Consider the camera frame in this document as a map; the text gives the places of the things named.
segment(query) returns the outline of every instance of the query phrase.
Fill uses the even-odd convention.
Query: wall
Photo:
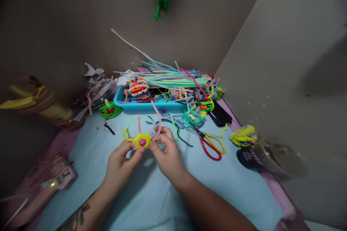
[[[283,182],[308,220],[347,228],[346,0],[257,0],[216,76],[243,124],[309,166]]]
[[[16,76],[34,74],[69,101],[85,82],[85,61],[106,71],[138,64],[140,55],[111,28],[158,61],[173,65],[176,60],[182,67],[214,74],[255,1],[171,0],[163,20],[154,22],[156,0],[2,0],[1,95],[7,95],[4,91]],[[0,116],[1,158],[6,158],[0,169],[4,164],[13,169],[7,177],[1,174],[1,181],[15,187],[56,130],[45,126],[43,131],[42,123],[31,118],[12,117],[16,127],[10,127],[9,119]],[[16,151],[25,154],[25,161]]]

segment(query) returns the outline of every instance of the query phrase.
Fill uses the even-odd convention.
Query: yellow toy
[[[248,147],[256,143],[258,136],[253,126],[246,125],[233,133],[230,140],[237,146]]]

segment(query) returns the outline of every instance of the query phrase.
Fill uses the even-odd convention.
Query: white figurine
[[[89,65],[86,62],[84,63],[84,65],[86,65],[87,68],[88,68],[87,74],[84,74],[85,76],[93,77],[95,74],[101,75],[101,74],[103,74],[105,72],[103,69],[96,69],[95,70],[91,65]]]

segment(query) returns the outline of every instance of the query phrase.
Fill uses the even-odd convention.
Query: yellow scissors handle
[[[224,144],[221,142],[221,140],[219,140],[219,138],[216,138],[216,137],[214,137],[214,136],[212,136],[212,135],[209,135],[209,134],[206,134],[205,137],[206,137],[206,139],[210,142],[210,144],[212,144],[212,145],[214,146],[214,148],[216,148],[217,151],[219,151],[221,154],[225,154],[225,153],[226,153]],[[213,138],[213,139],[215,139],[215,140],[217,140],[217,141],[221,144],[221,146],[223,147],[223,151],[221,151],[221,150],[211,141],[210,137]]]

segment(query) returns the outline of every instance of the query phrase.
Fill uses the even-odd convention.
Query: black phone
[[[209,112],[210,117],[218,127],[224,127],[226,123],[232,123],[232,117],[215,100],[214,109]]]

